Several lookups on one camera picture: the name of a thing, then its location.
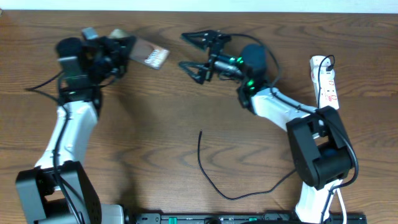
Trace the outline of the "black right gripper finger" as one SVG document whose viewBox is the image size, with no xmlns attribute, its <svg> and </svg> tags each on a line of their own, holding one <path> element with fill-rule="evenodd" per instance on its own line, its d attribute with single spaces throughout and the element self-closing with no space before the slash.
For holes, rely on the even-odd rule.
<svg viewBox="0 0 398 224">
<path fill-rule="evenodd" d="M 210 75 L 210 68 L 207 63 L 182 61 L 178 63 L 179 67 L 196 83 L 204 84 Z"/>
<path fill-rule="evenodd" d="M 183 40 L 202 50 L 206 50 L 208 47 L 211 47 L 213 40 L 217 36 L 218 33 L 215 30 L 185 32 L 181 34 L 181 38 Z"/>
</svg>

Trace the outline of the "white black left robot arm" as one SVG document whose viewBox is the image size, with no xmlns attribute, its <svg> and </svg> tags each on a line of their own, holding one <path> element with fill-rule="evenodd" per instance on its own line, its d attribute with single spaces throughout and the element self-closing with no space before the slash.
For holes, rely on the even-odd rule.
<svg viewBox="0 0 398 224">
<path fill-rule="evenodd" d="M 84 168 L 86 149 L 103 102 L 103 81 L 127 72 L 135 37 L 70 37 L 55 47 L 57 122 L 33 169 L 20 171 L 16 189 L 27 223 L 132 223 L 120 204 L 103 204 Z"/>
</svg>

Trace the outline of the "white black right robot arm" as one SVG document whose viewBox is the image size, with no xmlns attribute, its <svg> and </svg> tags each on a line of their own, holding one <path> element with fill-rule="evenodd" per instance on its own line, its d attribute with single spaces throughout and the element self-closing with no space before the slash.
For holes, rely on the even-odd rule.
<svg viewBox="0 0 398 224">
<path fill-rule="evenodd" d="M 203 63 L 180 62 L 187 75 L 199 84 L 210 81 L 213 75 L 238 82 L 241 106 L 287 133 L 294 172 L 303 182 L 294 221 L 331 223 L 333 197 L 353 184 L 359 172 L 358 158 L 338 113 L 338 100 L 330 94 L 335 87 L 334 56 L 311 58 L 317 103 L 309 106 L 285 96 L 275 80 L 267 77 L 267 59 L 274 54 L 261 40 L 253 39 L 234 56 L 224 52 L 233 34 L 203 30 L 185 32 L 181 37 L 208 54 Z"/>
</svg>

